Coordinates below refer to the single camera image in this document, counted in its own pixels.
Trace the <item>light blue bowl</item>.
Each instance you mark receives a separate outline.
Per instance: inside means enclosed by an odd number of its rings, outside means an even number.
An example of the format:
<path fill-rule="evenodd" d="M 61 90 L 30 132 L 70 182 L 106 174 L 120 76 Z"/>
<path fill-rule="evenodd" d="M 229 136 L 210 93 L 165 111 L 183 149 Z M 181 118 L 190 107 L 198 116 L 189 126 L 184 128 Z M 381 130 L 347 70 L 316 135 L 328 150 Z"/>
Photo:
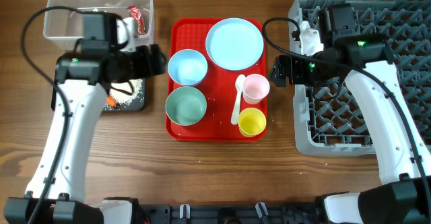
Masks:
<path fill-rule="evenodd" d="M 174 53 L 168 62 L 168 74 L 177 84 L 196 86 L 208 72 L 206 58 L 197 50 L 184 49 Z"/>

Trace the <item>pile of white rice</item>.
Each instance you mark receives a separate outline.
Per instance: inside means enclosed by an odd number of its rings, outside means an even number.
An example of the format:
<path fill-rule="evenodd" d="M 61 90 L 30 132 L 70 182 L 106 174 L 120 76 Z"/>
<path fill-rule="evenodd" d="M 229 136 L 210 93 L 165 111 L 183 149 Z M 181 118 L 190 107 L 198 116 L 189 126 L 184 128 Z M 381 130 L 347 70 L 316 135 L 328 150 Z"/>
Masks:
<path fill-rule="evenodd" d="M 111 108 L 107 103 L 103 112 L 141 111 L 145 107 L 145 80 L 132 79 L 128 83 L 113 83 L 108 96 L 118 103 L 118 108 Z"/>

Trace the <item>orange carrot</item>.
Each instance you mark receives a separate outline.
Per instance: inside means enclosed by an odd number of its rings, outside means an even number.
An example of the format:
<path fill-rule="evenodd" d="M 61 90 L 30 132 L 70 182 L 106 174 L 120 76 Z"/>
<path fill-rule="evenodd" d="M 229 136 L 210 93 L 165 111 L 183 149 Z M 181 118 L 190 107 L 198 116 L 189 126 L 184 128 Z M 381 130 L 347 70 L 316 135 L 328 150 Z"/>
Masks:
<path fill-rule="evenodd" d="M 119 103 L 112 97 L 112 96 L 108 96 L 106 99 L 106 103 L 111 107 L 111 108 L 118 108 L 119 107 Z"/>

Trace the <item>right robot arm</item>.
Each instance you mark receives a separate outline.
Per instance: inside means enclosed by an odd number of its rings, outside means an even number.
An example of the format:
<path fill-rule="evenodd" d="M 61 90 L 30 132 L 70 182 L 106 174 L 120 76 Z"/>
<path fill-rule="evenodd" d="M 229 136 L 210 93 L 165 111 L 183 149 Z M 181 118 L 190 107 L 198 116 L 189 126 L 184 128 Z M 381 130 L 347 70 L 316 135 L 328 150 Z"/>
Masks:
<path fill-rule="evenodd" d="M 378 160 L 379 187 L 317 198 L 321 223 L 429 223 L 430 152 L 403 97 L 381 34 L 362 34 L 350 4 L 320 10 L 317 29 L 296 24 L 298 53 L 281 48 L 269 76 L 279 87 L 338 78 L 355 98 Z"/>

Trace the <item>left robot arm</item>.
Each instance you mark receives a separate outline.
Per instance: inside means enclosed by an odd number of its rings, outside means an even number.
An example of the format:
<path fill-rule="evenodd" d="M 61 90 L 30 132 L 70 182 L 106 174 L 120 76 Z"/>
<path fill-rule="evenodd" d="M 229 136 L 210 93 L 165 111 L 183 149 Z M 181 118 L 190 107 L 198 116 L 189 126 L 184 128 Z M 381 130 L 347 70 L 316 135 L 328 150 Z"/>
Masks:
<path fill-rule="evenodd" d="M 86 11 L 84 36 L 59 57 L 50 80 L 57 103 L 39 166 L 21 198 L 8 198 L 9 223 L 148 223 L 135 198 L 108 197 L 88 205 L 85 176 L 96 123 L 111 90 L 163 74 L 156 44 L 136 45 L 137 21 Z"/>

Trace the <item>red candy wrapper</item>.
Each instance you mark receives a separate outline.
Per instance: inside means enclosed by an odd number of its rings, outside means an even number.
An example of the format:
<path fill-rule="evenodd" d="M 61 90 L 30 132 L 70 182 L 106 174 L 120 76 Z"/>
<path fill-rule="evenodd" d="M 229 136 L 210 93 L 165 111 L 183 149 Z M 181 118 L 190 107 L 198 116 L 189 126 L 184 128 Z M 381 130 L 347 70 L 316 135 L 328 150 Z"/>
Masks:
<path fill-rule="evenodd" d="M 145 23 L 143 19 L 142 12 L 136 5 L 130 5 L 127 8 L 129 15 L 137 22 L 137 30 L 139 35 L 145 35 Z"/>

